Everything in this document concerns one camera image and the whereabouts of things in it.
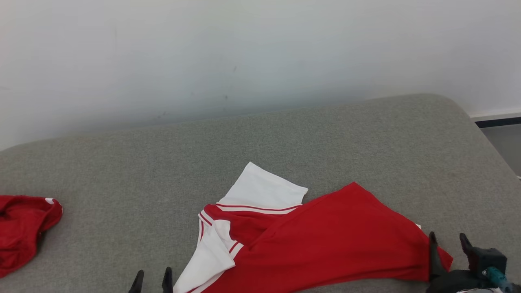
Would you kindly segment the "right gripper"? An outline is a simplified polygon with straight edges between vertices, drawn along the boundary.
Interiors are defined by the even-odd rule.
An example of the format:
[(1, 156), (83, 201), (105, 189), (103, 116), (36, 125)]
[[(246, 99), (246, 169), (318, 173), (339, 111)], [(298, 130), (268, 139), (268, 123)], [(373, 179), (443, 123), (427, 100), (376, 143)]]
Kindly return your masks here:
[(506, 256), (496, 248), (474, 248), (467, 235), (460, 233), (460, 243), (469, 261), (469, 269), (448, 271), (438, 252), (435, 232), (429, 233), (429, 285), (427, 293), (521, 293), (521, 285), (510, 282), (503, 273), (491, 267), (501, 265)]

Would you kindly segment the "red and white shirt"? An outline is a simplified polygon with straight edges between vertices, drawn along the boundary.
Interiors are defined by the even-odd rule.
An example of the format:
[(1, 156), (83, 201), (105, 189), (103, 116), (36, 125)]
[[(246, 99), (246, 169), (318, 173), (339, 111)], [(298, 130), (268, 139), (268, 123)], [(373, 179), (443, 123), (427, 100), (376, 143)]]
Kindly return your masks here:
[(197, 248), (173, 293), (293, 293), (362, 279), (428, 282), (421, 227), (352, 182), (308, 189), (249, 162), (198, 214)]

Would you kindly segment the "red shorts with white trim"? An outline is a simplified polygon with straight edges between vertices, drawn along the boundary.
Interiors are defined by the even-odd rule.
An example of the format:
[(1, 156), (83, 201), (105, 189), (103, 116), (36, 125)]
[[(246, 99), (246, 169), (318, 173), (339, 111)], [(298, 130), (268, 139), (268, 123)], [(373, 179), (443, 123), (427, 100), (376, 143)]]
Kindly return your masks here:
[(62, 215), (54, 198), (0, 195), (0, 279), (34, 258), (42, 235)]

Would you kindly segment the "dark baseboard strip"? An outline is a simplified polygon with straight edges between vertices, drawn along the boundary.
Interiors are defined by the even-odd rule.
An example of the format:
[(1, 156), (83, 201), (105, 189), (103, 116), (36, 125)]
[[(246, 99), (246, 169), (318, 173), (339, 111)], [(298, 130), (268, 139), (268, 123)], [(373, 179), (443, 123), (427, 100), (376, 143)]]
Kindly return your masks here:
[(491, 128), (491, 127), (502, 127), (502, 126), (509, 126), (509, 125), (519, 125), (519, 124), (521, 124), (521, 117), (483, 120), (483, 121), (475, 122), (475, 124), (480, 129)]

